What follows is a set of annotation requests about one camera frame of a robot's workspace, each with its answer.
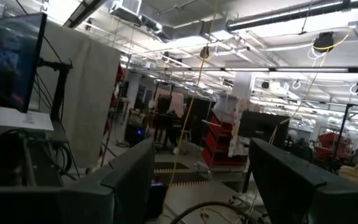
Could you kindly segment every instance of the black mat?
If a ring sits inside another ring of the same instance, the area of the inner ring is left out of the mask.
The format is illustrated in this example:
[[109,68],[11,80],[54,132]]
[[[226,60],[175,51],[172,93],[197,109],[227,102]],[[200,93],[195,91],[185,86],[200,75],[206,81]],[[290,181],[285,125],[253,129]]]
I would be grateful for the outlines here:
[[238,192],[239,189],[240,189],[241,182],[239,182],[239,181],[227,181],[227,182],[222,182],[222,184],[224,184],[226,187],[229,187],[233,191]]
[[[162,173],[156,174],[160,177],[161,182],[164,184],[169,184],[171,181],[172,173]],[[173,185],[201,185],[207,184],[209,180],[196,172],[187,172],[187,173],[175,173],[173,176]]]
[[[154,169],[155,170],[162,170],[162,169],[173,169],[174,162],[154,162]],[[189,167],[177,163],[176,169],[189,169]]]

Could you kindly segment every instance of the air duct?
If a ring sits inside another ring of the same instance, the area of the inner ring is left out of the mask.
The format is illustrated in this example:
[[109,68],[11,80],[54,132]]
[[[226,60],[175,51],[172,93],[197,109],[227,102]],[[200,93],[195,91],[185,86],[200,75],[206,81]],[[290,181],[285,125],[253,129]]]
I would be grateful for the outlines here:
[[[142,0],[111,0],[109,13],[138,26],[145,26],[150,34],[165,43],[185,37],[209,38],[206,34],[209,33],[211,21],[199,21],[176,28],[166,26],[154,19],[158,12]],[[226,22],[223,18],[215,20],[212,33],[219,36],[217,39],[231,37],[226,31]]]
[[351,9],[358,9],[358,0],[321,0],[311,4],[306,2],[286,9],[228,21],[227,29],[229,32],[234,32],[278,22],[303,19],[307,16],[320,16],[334,12],[349,11]]

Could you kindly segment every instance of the monitor stand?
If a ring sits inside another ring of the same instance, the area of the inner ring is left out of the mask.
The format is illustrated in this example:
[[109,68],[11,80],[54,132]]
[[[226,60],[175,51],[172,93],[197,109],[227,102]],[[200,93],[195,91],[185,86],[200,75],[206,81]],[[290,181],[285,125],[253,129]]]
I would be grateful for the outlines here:
[[65,87],[68,73],[73,68],[73,64],[60,63],[60,62],[48,62],[40,58],[38,67],[50,67],[55,71],[59,71],[59,77],[57,80],[55,96],[53,97],[52,109],[50,110],[50,119],[54,121],[59,120],[59,110],[62,105],[65,96]]

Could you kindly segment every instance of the metal rack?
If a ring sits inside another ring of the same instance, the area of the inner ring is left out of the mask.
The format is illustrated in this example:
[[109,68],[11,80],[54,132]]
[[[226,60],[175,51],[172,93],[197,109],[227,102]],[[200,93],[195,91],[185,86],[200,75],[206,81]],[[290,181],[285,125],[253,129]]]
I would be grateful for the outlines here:
[[[226,94],[224,108],[227,106],[228,98],[229,95]],[[203,120],[204,138],[199,146],[203,148],[201,154],[204,161],[196,162],[195,166],[197,172],[200,173],[203,172],[201,168],[206,169],[205,173],[208,174],[209,178],[212,178],[213,172],[242,173],[246,166],[245,160],[240,162],[238,157],[227,156],[232,137],[232,124],[224,122],[224,116],[232,116],[232,114],[222,111],[220,118],[218,118],[218,115],[210,108],[208,121]]]

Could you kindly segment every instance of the white curtain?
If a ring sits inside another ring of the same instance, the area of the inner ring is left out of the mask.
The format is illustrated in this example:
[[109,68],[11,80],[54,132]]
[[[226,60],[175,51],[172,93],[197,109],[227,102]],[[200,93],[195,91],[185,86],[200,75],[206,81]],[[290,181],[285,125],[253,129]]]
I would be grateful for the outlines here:
[[[94,167],[98,163],[120,52],[85,34],[51,22],[47,24],[45,36],[63,62],[70,63],[71,60],[73,63],[65,88],[63,125],[78,166]],[[40,56],[44,60],[58,62],[45,40]],[[38,73],[53,97],[58,72],[42,67]],[[38,102],[35,91],[32,102]],[[41,111],[49,113],[42,102]]]

